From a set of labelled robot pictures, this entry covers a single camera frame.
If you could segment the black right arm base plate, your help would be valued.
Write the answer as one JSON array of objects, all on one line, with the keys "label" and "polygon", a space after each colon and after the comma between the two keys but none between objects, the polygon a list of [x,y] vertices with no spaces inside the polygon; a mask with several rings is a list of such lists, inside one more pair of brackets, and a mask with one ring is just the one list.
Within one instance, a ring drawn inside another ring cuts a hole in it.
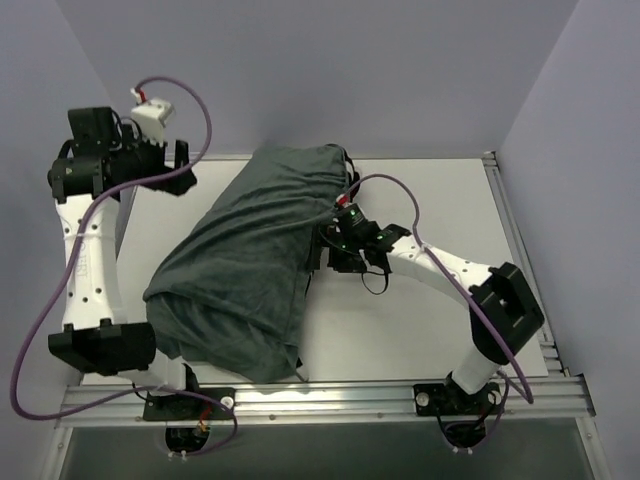
[{"label": "black right arm base plate", "polygon": [[412,389],[415,412],[420,417],[480,416],[502,399],[500,387],[494,382],[471,395],[455,383],[418,383]]}]

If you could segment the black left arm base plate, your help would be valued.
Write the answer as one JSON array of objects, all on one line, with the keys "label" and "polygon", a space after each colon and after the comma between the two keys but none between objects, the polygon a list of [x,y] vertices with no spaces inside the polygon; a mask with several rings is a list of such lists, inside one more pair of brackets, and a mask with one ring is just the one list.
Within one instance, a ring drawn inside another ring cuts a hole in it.
[{"label": "black left arm base plate", "polygon": [[211,398],[225,406],[218,405],[194,398],[191,396],[169,394],[148,394],[142,418],[150,422],[173,422],[187,420],[230,420],[231,414],[227,410],[233,410],[235,405],[236,390],[231,387],[205,387],[199,394]]}]

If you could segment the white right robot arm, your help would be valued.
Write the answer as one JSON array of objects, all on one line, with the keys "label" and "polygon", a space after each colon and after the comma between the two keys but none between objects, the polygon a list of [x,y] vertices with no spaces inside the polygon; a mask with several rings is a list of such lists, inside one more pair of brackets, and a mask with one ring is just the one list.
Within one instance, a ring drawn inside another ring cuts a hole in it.
[{"label": "white right robot arm", "polygon": [[343,218],[322,230],[330,248],[329,267],[340,273],[365,273],[375,267],[385,277],[398,275],[430,287],[469,312],[471,347],[449,375],[444,400],[455,412],[469,411],[480,390],[510,366],[520,395],[533,401],[517,355],[545,323],[524,273],[513,263],[475,263],[429,245],[415,230],[373,221],[352,224]]}]

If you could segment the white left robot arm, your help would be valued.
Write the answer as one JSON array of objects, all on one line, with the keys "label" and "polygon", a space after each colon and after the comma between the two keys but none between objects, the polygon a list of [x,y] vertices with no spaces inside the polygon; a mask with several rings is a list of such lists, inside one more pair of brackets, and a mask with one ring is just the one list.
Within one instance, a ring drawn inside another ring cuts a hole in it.
[{"label": "white left robot arm", "polygon": [[66,306],[50,353],[83,374],[118,376],[137,386],[169,387],[166,408],[194,417],[200,391],[188,369],[156,347],[153,327],[130,320],[117,273],[117,186],[170,172],[165,128],[173,106],[159,98],[136,105],[124,123],[110,107],[72,109],[72,139],[63,143],[47,180],[64,235]]}]

